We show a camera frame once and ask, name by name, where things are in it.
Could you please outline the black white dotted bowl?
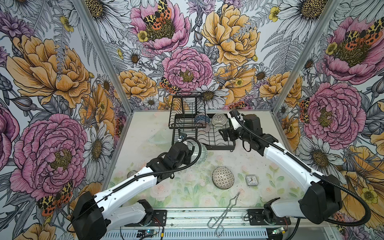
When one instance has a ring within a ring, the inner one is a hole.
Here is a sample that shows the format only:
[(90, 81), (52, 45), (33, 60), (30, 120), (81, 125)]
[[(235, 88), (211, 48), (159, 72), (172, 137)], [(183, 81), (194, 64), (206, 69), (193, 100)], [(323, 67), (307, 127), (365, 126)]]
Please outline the black white dotted bowl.
[(227, 190), (235, 183), (235, 176), (227, 167), (217, 167), (212, 173), (213, 184), (221, 189)]

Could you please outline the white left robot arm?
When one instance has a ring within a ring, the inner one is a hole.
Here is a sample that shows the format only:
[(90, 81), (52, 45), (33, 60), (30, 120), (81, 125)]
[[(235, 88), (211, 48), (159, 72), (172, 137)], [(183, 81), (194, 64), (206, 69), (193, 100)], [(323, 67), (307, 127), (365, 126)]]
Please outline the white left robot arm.
[(149, 222), (153, 209), (146, 200), (132, 206), (123, 204), (142, 191), (173, 178), (176, 172), (193, 166), (200, 158), (201, 144), (188, 146), (184, 141), (173, 144), (170, 150), (150, 160), (145, 167), (113, 188), (79, 196), (71, 216), (71, 225), (79, 240), (99, 240), (108, 231), (127, 224)]

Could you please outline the green patterned bowl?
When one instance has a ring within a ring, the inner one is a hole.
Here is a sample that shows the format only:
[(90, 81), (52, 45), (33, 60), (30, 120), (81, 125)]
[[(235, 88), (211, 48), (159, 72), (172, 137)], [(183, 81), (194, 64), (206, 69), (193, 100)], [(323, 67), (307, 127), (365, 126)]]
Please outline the green patterned bowl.
[(201, 165), (207, 160), (208, 150), (204, 144), (201, 144), (201, 147), (199, 147), (196, 142), (189, 142), (188, 147), (190, 150), (192, 150), (192, 148), (194, 148), (191, 161), (195, 161), (195, 159), (197, 158), (197, 156), (199, 154), (199, 150), (201, 150), (200, 157), (197, 160), (197, 162), (195, 163), (195, 165)]

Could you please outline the purple striped bowl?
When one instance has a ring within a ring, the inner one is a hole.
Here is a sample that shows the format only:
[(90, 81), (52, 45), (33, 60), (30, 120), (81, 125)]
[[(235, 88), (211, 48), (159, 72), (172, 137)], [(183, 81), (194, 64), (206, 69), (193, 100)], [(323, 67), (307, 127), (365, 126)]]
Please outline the purple striped bowl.
[(203, 128), (198, 129), (198, 133), (199, 134), (207, 134), (210, 132), (210, 130), (211, 130), (210, 124), (206, 123)]

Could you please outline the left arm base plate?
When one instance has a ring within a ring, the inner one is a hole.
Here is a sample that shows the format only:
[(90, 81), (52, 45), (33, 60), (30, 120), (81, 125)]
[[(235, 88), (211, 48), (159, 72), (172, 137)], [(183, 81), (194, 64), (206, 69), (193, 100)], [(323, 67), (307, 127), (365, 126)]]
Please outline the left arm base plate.
[(131, 222), (125, 227), (165, 227), (167, 222), (167, 210), (155, 210), (147, 200), (138, 200), (144, 208), (144, 217), (139, 222)]

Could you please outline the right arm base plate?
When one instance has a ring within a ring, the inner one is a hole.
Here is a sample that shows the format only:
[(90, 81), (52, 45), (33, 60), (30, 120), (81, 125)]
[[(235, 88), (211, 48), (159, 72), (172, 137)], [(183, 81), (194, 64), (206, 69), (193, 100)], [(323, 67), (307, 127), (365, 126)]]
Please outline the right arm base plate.
[(291, 224), (289, 217), (278, 217), (272, 210), (272, 203), (279, 199), (275, 198), (268, 201), (263, 208), (248, 209), (243, 220), (249, 222), (251, 226), (289, 226)]

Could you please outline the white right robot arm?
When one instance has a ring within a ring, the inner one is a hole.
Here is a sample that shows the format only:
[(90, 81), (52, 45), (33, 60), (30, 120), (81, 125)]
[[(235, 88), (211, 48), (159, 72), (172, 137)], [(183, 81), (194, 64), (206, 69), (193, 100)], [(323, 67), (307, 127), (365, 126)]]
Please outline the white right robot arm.
[(257, 115), (243, 115), (232, 110), (226, 114), (226, 118), (230, 127), (219, 131), (224, 140), (240, 139), (248, 143), (252, 151), (276, 164), (304, 192), (300, 200), (275, 198), (268, 201), (263, 209), (266, 222), (272, 223), (282, 217), (295, 217), (320, 224), (342, 209), (338, 178), (333, 175), (325, 176), (309, 167), (280, 144), (278, 139), (265, 134)]

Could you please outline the blue patterned bowl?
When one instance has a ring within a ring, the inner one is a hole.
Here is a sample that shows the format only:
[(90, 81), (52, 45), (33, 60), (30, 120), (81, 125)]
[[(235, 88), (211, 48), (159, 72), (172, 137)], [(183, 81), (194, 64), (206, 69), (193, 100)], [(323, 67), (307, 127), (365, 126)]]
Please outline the blue patterned bowl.
[(195, 116), (194, 122), (197, 124), (209, 124), (211, 122), (211, 119), (206, 114), (198, 114)]

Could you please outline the white red diamond bowl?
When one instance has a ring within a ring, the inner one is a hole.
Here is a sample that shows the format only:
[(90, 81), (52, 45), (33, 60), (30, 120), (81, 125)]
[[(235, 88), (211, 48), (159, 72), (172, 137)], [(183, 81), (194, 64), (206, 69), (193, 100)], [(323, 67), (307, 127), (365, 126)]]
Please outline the white red diamond bowl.
[(217, 113), (213, 115), (211, 121), (214, 127), (223, 127), (227, 124), (228, 117), (225, 114)]

